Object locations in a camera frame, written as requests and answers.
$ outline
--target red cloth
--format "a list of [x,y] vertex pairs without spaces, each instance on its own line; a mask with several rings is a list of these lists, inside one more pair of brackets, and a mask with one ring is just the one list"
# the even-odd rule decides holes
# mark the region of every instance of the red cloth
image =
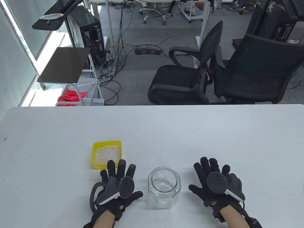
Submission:
[[[80,94],[81,94],[82,98],[85,98],[87,96],[88,92],[83,92],[83,93],[80,93]],[[60,96],[58,98],[57,102],[60,102],[60,101],[79,102],[80,99],[79,99],[79,96],[78,96],[76,91],[71,91],[71,90],[67,89],[65,91],[65,94],[63,94],[62,96]],[[59,106],[76,106],[76,105],[61,104]]]

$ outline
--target mesh chair back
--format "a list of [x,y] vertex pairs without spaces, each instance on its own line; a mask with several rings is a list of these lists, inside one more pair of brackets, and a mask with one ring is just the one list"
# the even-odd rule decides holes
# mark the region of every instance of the mesh chair back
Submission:
[[247,34],[226,69],[221,75],[215,73],[215,93],[245,101],[277,103],[303,61],[304,45]]
[[206,62],[212,56],[215,55],[216,50],[219,47],[219,42],[221,41],[221,36],[222,36],[222,30],[223,30],[223,21],[219,21],[204,38],[201,48],[199,50],[200,64],[195,72],[192,85],[195,85],[197,82],[200,84],[200,80],[202,79],[202,74],[204,74],[206,71],[204,68]]

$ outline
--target black office chair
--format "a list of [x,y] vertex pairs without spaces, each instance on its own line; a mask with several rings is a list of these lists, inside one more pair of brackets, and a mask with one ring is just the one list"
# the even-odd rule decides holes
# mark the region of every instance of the black office chair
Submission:
[[[173,47],[169,56],[175,65],[160,67],[148,91],[149,101],[159,105],[206,104],[206,86],[213,82],[207,61],[215,55],[219,47],[223,21],[218,22],[207,34],[200,50],[188,47]],[[183,67],[174,57],[174,52],[188,53],[200,61],[197,69]]]
[[247,34],[230,60],[222,59],[221,47],[211,59],[214,94],[230,104],[276,104],[303,62],[304,45]]

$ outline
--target wrist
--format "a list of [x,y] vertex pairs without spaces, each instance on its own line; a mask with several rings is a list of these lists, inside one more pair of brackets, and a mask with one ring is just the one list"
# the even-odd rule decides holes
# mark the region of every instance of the wrist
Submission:
[[115,221],[115,215],[106,210],[99,218],[95,221],[93,228],[109,228],[112,227]]

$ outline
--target yellow container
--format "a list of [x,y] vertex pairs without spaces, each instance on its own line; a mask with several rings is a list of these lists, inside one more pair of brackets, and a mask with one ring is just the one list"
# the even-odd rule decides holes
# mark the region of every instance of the yellow container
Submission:
[[96,169],[107,169],[107,164],[96,164],[95,163],[95,157],[96,157],[96,152],[97,149],[102,148],[102,147],[107,147],[107,146],[119,146],[121,148],[120,150],[120,159],[123,158],[123,150],[121,147],[121,141],[104,141],[104,142],[96,142],[93,145],[93,150],[92,150],[92,164]]

